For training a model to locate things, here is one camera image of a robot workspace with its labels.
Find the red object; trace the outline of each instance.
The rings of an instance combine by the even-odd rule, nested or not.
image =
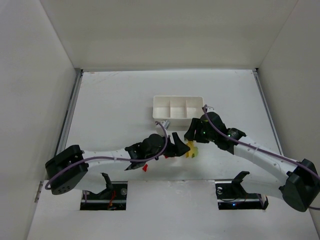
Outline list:
[[[148,168],[148,164],[144,165],[143,168],[142,168],[142,170],[146,172],[146,171],[147,171],[147,168]]]

